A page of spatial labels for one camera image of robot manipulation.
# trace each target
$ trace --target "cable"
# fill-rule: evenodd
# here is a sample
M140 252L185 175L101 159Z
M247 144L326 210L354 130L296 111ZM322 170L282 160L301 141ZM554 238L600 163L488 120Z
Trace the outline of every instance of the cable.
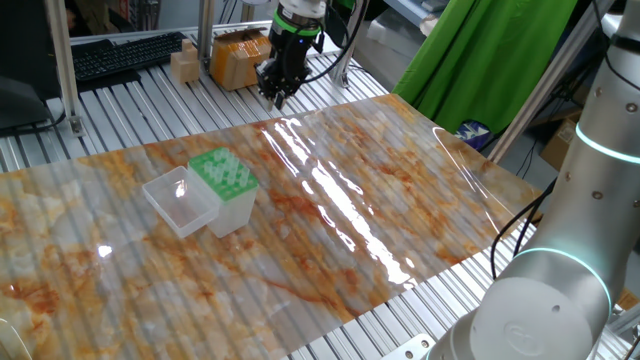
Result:
M222 19L224 19L224 12L227 10L227 4L231 0L224 0L224 6L222 7L222 12L220 13L220 18L218 19L218 24L222 24Z
M520 210L520 212L517 213L516 216L513 217L513 219L509 220L509 222L502 228L502 230L500 230L496 238L493 239L493 243L491 244L491 256L490 256L491 276L493 277L493 280L495 280L498 277L496 275L495 257L496 257L496 247L498 245L498 242L500 241L500 238L507 232L507 230L511 227L511 225L513 225L516 221L518 221L518 219L520 219L524 214L526 214L527 211L531 210L531 208L535 206L536 200L533 200L531 203L529 203L529 205L525 206L524 209Z
M344 47L342 46L342 44L344 44L344 37L347 38L347 41L349 41L349 28L347 27L347 24L344 22L344 19L342 19L342 16L340 16L340 14L338 13L338 11L336 9L333 8L333 6L331 5L327 5L328 9L333 13L333 16L335 16L336 18L338 18L340 20L340 24L342 24L342 28L344 29L344 36L343 36L343 41L340 44L336 44L336 46L340 49L344 49Z
M229 13L229 18L227 19L227 24L231 22L231 17L233 16L233 12L236 11L236 5L238 5L238 0L233 1L233 7L231 8L231 13Z
M551 183L552 185L555 185L556 180L553 180L553 182ZM547 190L545 190L542 194L540 194L540 196L538 196L537 198L535 198L532 202L529 203L529 205L525 206L524 209L520 210L519 213L516 214L516 216L514 216L511 220L509 220L509 222L502 228L502 230L500 230L500 232L498 233L498 235L495 237L495 239L493 239L493 243L491 244L491 255L490 255L490 262L491 262L491 276L493 277L493 280L495 280L498 276L496 275L496 248L498 247L498 242L500 242L500 238L504 236L504 234L507 232L507 230L509 230L509 228L516 223L516 221L518 221L522 216L524 216L524 214L527 213L527 211L531 210L533 207L536 206L536 204L538 204L538 202L542 202L544 200L544 198L549 195L551 192L549 192L549 194L547 193Z
M60 124L64 119L66 118L64 110L62 111L62 114L60 114L60 116L58 117L58 119L56 121L54 121L53 123L49 124L49 125L45 125L45 126L41 126L41 127L36 127L33 129L20 129L20 130L2 130L0 131L0 137L6 137L6 136L19 136L19 135L29 135L29 134L38 134L41 133L45 130L49 130L54 126L57 126L58 124Z
M283 52L283 61L282 61L282 67L285 69L284 71L284 77L285 79L287 79L287 81L292 82L294 84L308 84L310 82L316 81L318 79L320 79L321 77L327 75L331 70L333 70L333 68L335 68L338 63L340 62L340 60L342 60L342 58L344 58L344 56L347 54L347 52L349 51L349 48L351 48L351 44L353 44L353 42L355 41L356 38L356 34L358 33L358 30L360 29L360 24L362 24L362 20L364 19L364 15L365 15L365 6L362 6L360 8L360 14L358 14L358 20L356 22L356 26L353 29L353 33L351 34L352 36L348 36L347 39L347 44L344 46L344 49L342 49L342 51L340 52L340 55L338 55L338 57L336 58L336 60L329 66L327 66L326 69L324 69L320 74L311 77L309 79L304 79L304 80L295 80L295 79L291 79L287 76L287 66L285 64L286 60L287 60L287 56L286 53L288 52L289 48L291 47L291 43L293 43L293 39L295 38L295 36L292 36L289 41L287 42L287 45L284 48L284 52ZM298 28L298 30L296 30L296 32L294 33L295 35L298 35L300 33L300 31L302 31L303 28L300 27Z
M524 240L524 235L527 233L527 229L529 229L529 225L531 225L533 217L536 215L536 212L540 208L540 205L542 205L544 199L546 199L547 196L549 196L553 192L553 188L556 186L557 179L558 178L555 178L551 182L551 184L547 186L547 189L538 197L538 199L540 200L536 199L537 203L533 206L533 208L531 208L531 212L529 213L529 216L527 217L527 220L522 227L522 231L520 232L520 236L518 236L518 240L516 241L516 246L513 250L513 257L516 257L516 255L518 255L518 253L520 252L520 246L522 245L522 241Z
M363 68L362 66L350 64L349 67L352 68L352 69L356 69L356 70L362 70L362 71L366 72L367 74L371 74L371 72L369 72L369 70Z
M282 50L282 75L284 75L284 78L294 84L303 84L302 82L299 82L295 79L293 79L291 77L291 74L289 73L289 67L287 66L287 53L289 52L289 49L291 48L291 44L293 44L294 40L297 38L297 35L300 34L300 32L302 30L308 30L308 29L313 29L313 26L318 26L320 27L320 34L324 33L324 25L322 24L322 22L320 20L317 19L310 19L311 22L306 25L306 26L301 26L298 29L296 29L296 32L293 33L293 35L289 38L289 40L287 41L287 44L284 46L284 50Z
M625 355L624 359L622 359L622 360L630 360L631 359L631 355L633 355L633 352L636 350L636 348L638 347L639 343L640 343L640 334L638 334L638 337L636 338L636 341L633 342L633 345L631 345L631 348L627 352L627 355Z
M608 43L607 34L604 33L604 28L602 27L602 17L600 16L600 10L598 10L598 4L596 3L596 0L591 0L591 3L593 4L593 12L596 15L596 20L598 22L598 27L600 28L600 32L602 34L602 38L603 38L603 40L605 42ZM616 69L613 68L613 66L611 65L611 61L609 60L609 54L607 54L606 52L604 54L604 62L607 64L607 66L609 67L609 70L611 70L611 72L615 76L619 77L620 80L624 81L629 86L631 86L634 89L640 91L640 86L632 83L629 79L627 79L626 77L622 76L622 74L620 74L618 71L616 71Z

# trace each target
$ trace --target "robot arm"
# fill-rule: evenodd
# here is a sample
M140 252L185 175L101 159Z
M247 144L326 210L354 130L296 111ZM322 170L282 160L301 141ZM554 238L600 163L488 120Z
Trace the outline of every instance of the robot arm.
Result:
M278 109L311 74L307 51L315 46L321 52L321 33L326 3L322 0L280 0L269 31L271 54L256 66L260 95Z
M640 238L638 20L640 0L629 0L536 234L428 360L589 355Z

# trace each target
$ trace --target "green cloth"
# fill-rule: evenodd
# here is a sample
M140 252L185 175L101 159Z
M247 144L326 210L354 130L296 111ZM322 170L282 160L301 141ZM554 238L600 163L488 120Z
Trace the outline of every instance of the green cloth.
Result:
M576 0L451 0L393 92L451 133L499 133L536 86Z

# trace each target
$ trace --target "black cable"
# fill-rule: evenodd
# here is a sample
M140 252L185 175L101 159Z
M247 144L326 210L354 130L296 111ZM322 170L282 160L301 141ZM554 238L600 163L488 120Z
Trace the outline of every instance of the black cable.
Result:
M522 174L522 180L524 180L524 178L527 177L527 173L529 172L529 169L531 168L531 164L533 164L533 152L535 151L536 145L538 145L538 138L536 138L533 141L533 146L531 146L531 150L530 150L530 154L529 154L529 165L527 165L527 168L524 170L524 173Z
M562 101L560 101L560 102L558 102L556 104L556 107L553 109L553 111L551 111L549 116L547 116L547 119L545 120L545 122L543 124L549 123L553 119L553 117L558 114L558 112L560 111L560 108L562 107L562 104L564 104L564 102L562 102ZM524 177L527 176L527 173L529 172L529 168L531 167L531 163L533 163L533 152L535 151L535 147L536 147L537 144L538 144L538 139L536 138L533 141L533 145L529 149L529 152L527 152L527 155L525 155L524 161L522 161L522 164L520 165L520 168L516 172L516 176L520 176L520 171L522 171L522 169L524 168L525 164L527 163L527 159L529 159L529 165L527 166L527 169L525 170L524 175L522 175L522 179L524 179Z
M236 5L238 5L238 0L234 0L233 7L231 8L231 13L229 14L229 18L227 19L227 24L231 22L231 17L233 16L233 12L236 11Z
M224 6L222 7L222 12L220 13L220 18L218 19L218 24L222 24L222 19L224 19L224 12L227 10L227 4L229 4L231 0L225 0Z
M524 235L527 233L527 229L529 229L529 225L531 225L531 222L533 221L533 217L536 215L536 212L538 212L538 209L540 208L540 205L542 205L542 202L544 201L544 199L546 199L547 196L549 196L553 192L553 188L556 186L556 180L558 180L558 178L553 179L551 184L547 186L547 189L536 200L534 200L536 204L533 206L533 208L531 208L531 212L529 213L529 216L527 217L527 220L525 221L524 226L522 227L520 236L518 236L515 249L513 250L513 257L516 257L516 255L518 255L518 253L520 252L520 246L522 245Z
M600 32L602 33L603 40L608 43L609 41L607 39L607 34L604 33L604 28L602 27L602 17L600 16L600 10L598 9L598 4L596 3L596 0L591 0L591 3L593 4L593 12L596 15L596 20L598 22L598 27L600 28ZM611 65L611 61L609 60L609 54L607 54L606 52L604 54L604 62L607 64L607 66L609 67L609 70L611 70L611 72L615 76L619 77L620 80L624 81L629 86L640 91L640 86L632 83L629 79L622 76L622 74L620 74L618 71L616 71L616 69L613 68L613 66Z
M43 131L51 129L54 126L57 126L64 119L65 119L65 113L64 113L64 110L63 110L62 114L60 114L58 119L56 121L54 121L53 123L49 124L49 125L36 127L36 128L33 128L33 129L2 130L2 131L0 131L0 137L38 134L38 133L41 133Z
M362 66L350 64L349 67L352 68L352 69L362 70L362 71L366 72L367 74L371 74L371 72L369 70L363 68Z
M287 44L284 46L284 49L282 50L282 75L284 75L284 78L291 82L291 83L296 83L296 84L303 84L302 82L298 82L297 80L293 79L291 77L291 74L289 73L289 67L287 66L287 53L289 52L289 49L291 48L291 45L293 44L294 40L297 38L297 36L300 34L300 32L302 30L308 30L308 29L313 29L313 26L318 26L320 27L320 33L322 34L324 33L324 25L322 24L321 21L317 20L317 19L310 19L311 22L306 25L306 26L301 26L298 29L296 29L296 32L293 33L293 36L291 36L289 38L289 41L287 41Z
M287 81L294 83L294 84L308 84L310 82L316 81L318 79L320 79L321 77L327 75L331 70L333 70L333 68L335 68L338 63L340 62L340 60L342 60L344 58L344 56L347 54L347 51L349 50L349 48L351 47L351 44L353 44L353 42L355 41L356 38L356 34L358 33L358 30L360 29L360 24L362 24L362 20L364 19L364 15L365 15L366 11L365 11L365 6L362 6L360 8L360 14L358 14L358 20L356 22L356 26L353 29L353 36L348 36L347 39L347 44L344 46L344 49L342 49L342 51L340 52L340 55L338 55L338 57L336 58L336 60L329 66L327 66L326 69L324 69L322 72L320 72L320 74L311 77L309 79L304 79L304 80L295 80L295 79L291 79L290 77L288 77L287 75L287 66L285 64L286 60L287 60L287 56L286 53L288 52L289 48L291 47L291 43L293 43L293 39L295 38L295 36L292 36L289 41L287 42L287 45L284 48L284 53L283 53L283 61L282 61L282 67L284 68L284 77L285 79L287 79ZM300 31L302 31L303 28L300 27L296 30L296 32L294 33L295 35L298 35L300 33Z
M340 24L342 24L342 28L344 29L344 36L343 36L343 42L341 42L340 44L336 44L337 47L339 47L340 49L344 49L344 47L342 46L342 44L344 43L344 38L347 38L347 41L349 41L349 28L347 27L347 23L344 22L344 19L342 18L342 16L340 16L340 14L338 13L338 10L336 10L333 6L331 5L327 5L329 10L331 12L333 12L333 16L340 19Z
M502 236L504 236L504 234L511 227L511 225L515 224L515 222L518 221L518 219L520 219L524 214L527 213L527 211L531 210L531 208L533 208L535 206L536 200L538 200L538 199L536 198L531 203L529 203L529 205L525 206L524 209L520 210L520 212L517 213L516 216L514 216L511 220L509 220L509 222L502 228L502 230L500 230L500 232L498 233L496 238L493 239L493 243L491 244L491 255L490 255L491 276L493 277L493 280L495 280L498 277L496 275L496 261L495 260L496 260L496 247L498 246L498 242L500 241L500 238Z

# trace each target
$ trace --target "small box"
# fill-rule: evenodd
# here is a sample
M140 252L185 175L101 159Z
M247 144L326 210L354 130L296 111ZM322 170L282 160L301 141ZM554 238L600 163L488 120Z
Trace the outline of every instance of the small box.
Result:
M564 158L569 150L569 145L571 145L571 140L573 140L575 135L576 123L570 119L565 119L556 133L553 134L547 146L544 147L542 153L540 153L540 157L556 170L560 171Z
M142 185L147 201L167 224L184 238L218 216L218 204L213 191L179 166Z
M259 186L237 157L217 148L189 160L189 172L213 190L218 217L207 226L218 238L247 225Z
M213 40L209 73L225 90L232 91L258 83L255 64L269 57L271 44L259 29L247 29L216 36Z

